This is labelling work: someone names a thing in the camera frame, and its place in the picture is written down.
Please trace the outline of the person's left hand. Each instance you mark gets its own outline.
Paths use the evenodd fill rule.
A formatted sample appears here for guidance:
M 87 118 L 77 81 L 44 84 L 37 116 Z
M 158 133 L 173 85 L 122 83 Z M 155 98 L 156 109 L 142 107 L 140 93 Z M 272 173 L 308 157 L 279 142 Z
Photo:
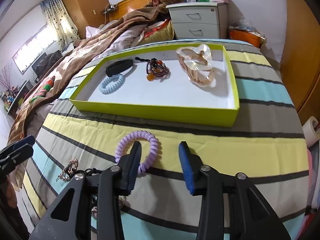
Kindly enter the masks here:
M 17 197 L 9 176 L 6 176 L 6 182 L 1 183 L 1 191 L 7 204 L 13 209 L 17 208 Z

